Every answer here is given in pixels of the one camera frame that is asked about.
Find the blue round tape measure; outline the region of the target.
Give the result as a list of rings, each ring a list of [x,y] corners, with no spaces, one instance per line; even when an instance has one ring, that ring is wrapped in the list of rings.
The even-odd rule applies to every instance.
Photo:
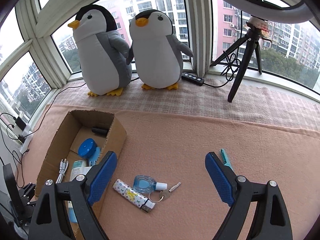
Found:
[[[94,139],[88,138],[84,140],[78,148],[78,155],[84,159],[92,157],[97,148],[97,143]]]

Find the black cylinder device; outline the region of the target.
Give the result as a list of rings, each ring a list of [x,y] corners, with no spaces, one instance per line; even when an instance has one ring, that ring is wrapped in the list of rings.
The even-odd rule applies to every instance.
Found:
[[[108,134],[109,129],[108,129],[108,128],[103,128],[103,127],[94,126],[94,127],[91,128],[91,131],[92,131],[94,134],[97,134],[97,135],[106,137],[107,134]]]

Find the white power adapter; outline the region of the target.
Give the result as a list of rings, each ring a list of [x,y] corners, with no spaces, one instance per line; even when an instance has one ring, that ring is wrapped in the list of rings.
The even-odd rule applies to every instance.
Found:
[[[88,174],[88,172],[90,171],[91,168],[92,168],[91,166],[85,166],[85,167],[83,167],[83,168],[82,168],[82,174],[83,174],[83,175]]]

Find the light blue card device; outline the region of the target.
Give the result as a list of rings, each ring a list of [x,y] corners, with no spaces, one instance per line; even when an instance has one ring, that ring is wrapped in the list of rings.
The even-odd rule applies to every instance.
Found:
[[[100,147],[97,146],[95,148],[95,152],[88,159],[89,166],[96,165],[98,162],[99,156],[100,156]]]

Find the white blue lotion tube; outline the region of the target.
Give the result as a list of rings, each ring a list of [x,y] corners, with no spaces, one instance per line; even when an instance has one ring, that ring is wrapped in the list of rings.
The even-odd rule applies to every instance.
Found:
[[[85,160],[77,160],[72,165],[71,175],[69,181],[72,181],[76,176],[83,174],[84,167],[86,167],[87,162]],[[73,210],[72,202],[68,201],[68,217],[70,222],[77,223],[76,216]]]

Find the teal clothes peg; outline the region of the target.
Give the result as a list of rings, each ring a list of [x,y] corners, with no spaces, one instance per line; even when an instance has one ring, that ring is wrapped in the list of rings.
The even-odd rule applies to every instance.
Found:
[[[220,155],[221,155],[221,158],[222,158],[223,165],[228,166],[231,170],[233,170],[233,167],[231,165],[231,162],[229,160],[229,157],[228,157],[227,152],[225,151],[225,149],[221,149],[220,150]]]

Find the brown cardboard box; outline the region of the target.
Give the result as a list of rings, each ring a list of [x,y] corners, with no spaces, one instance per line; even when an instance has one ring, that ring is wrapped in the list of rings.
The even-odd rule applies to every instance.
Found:
[[[91,128],[108,128],[106,137],[94,134]],[[66,178],[57,183],[60,161],[67,160],[69,165],[81,157],[78,148],[81,143],[92,138],[100,147],[97,164],[108,151],[113,151],[117,158],[123,148],[126,131],[113,113],[96,110],[72,110],[68,112],[53,136],[45,159],[40,169],[35,196],[36,206],[30,224],[29,239],[84,239],[77,223],[72,223],[68,217],[68,201],[71,201],[69,181],[71,169],[66,172]],[[93,204],[93,211],[97,216],[104,202],[109,181],[100,200]]]

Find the patterned white lighter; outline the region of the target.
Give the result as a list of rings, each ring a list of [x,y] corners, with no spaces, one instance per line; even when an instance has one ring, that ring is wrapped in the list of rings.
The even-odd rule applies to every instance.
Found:
[[[123,198],[146,213],[149,213],[156,205],[156,203],[152,202],[149,198],[137,192],[120,179],[117,179],[112,187]]]

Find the white power strip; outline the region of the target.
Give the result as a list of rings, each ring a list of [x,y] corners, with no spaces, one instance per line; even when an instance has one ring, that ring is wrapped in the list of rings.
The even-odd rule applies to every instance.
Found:
[[[31,126],[26,124],[24,130],[22,130],[18,125],[15,125],[13,132],[17,136],[17,139],[22,143],[20,147],[20,153],[22,154],[28,149],[28,146],[33,138],[33,135],[31,134]]]

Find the pink blanket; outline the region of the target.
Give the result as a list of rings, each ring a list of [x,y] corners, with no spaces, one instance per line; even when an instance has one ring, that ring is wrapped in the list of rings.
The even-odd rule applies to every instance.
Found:
[[[200,116],[115,110],[126,130],[113,179],[138,174],[180,184],[150,213],[109,187],[99,222],[110,239],[212,239],[228,212],[206,171],[208,152],[226,150],[236,174],[277,182],[294,239],[319,216],[319,130]]]

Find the black charger plug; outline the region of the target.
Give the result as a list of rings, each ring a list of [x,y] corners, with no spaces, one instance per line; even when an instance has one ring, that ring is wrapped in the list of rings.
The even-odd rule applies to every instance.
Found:
[[[19,116],[15,118],[15,123],[21,130],[24,130],[27,125]]]

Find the plaid windowsill cloth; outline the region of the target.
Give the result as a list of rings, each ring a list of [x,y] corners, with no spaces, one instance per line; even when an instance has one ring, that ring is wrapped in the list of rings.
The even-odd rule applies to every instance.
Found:
[[[121,96],[98,97],[89,96],[82,81],[68,86],[57,97],[56,104],[205,116],[319,131],[319,102],[266,86],[240,85],[232,102],[227,101],[230,84],[212,88],[181,80],[177,90],[145,90],[142,82],[136,80]]]

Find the large penguin plush toy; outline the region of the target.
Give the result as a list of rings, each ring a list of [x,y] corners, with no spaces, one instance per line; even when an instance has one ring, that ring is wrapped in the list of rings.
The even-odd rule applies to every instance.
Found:
[[[118,33],[112,14],[89,4],[80,8],[68,26],[73,29],[88,95],[120,96],[131,82],[132,67],[126,61],[130,46]]]

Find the small penguin plush toy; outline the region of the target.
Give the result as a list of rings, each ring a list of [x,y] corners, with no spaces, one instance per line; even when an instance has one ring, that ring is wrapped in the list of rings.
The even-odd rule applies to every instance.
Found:
[[[142,89],[178,89],[183,72],[183,57],[193,51],[173,32],[165,13],[149,9],[137,14],[129,26],[132,44],[126,61],[134,61]]]

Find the black tripod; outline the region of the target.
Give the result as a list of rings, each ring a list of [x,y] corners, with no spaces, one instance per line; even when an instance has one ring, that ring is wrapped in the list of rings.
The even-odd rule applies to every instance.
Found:
[[[231,77],[234,78],[234,82],[228,94],[228,102],[233,101],[251,61],[253,52],[256,54],[258,72],[259,74],[262,74],[259,39],[264,39],[262,32],[267,30],[267,22],[263,21],[259,24],[246,22],[246,24],[248,26],[248,30],[244,37],[240,37],[238,40],[236,40],[227,50],[223,51],[223,53],[210,64],[210,66],[213,67],[217,64],[220,64],[223,60],[226,60],[226,67],[222,71],[221,75],[227,76],[227,72],[229,70],[232,72]],[[238,59],[238,56],[235,55],[234,59],[231,60],[231,57],[229,56],[234,51],[238,51],[240,46],[244,43],[246,43],[246,48],[242,59]]]

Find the black phone on mount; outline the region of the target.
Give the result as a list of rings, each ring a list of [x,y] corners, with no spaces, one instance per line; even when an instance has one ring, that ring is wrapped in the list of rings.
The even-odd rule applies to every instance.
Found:
[[[3,176],[4,176],[4,181],[11,199],[11,207],[12,210],[15,214],[15,218],[17,219],[18,222],[21,221],[22,215],[24,214],[24,206],[21,201],[15,176],[12,171],[11,164],[5,164],[3,166]]]

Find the blue sanitizer bottle keychain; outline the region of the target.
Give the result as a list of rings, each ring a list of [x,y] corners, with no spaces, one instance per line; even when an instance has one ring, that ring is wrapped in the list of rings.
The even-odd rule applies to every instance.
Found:
[[[167,183],[155,181],[146,175],[137,175],[134,179],[133,188],[139,193],[152,193],[153,191],[163,191],[168,187]]]

